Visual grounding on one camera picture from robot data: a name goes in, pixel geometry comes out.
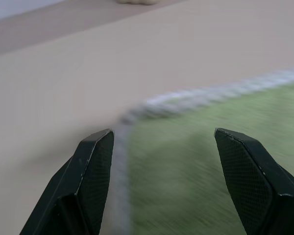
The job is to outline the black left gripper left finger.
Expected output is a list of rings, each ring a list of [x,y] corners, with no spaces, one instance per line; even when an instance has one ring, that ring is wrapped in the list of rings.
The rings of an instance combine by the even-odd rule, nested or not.
[[[107,199],[114,132],[83,139],[52,176],[22,235],[98,235]]]

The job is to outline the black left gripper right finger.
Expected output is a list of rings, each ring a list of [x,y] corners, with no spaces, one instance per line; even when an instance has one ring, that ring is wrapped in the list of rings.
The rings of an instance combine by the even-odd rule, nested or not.
[[[217,128],[214,137],[227,189],[248,235],[294,235],[294,176],[264,146]]]

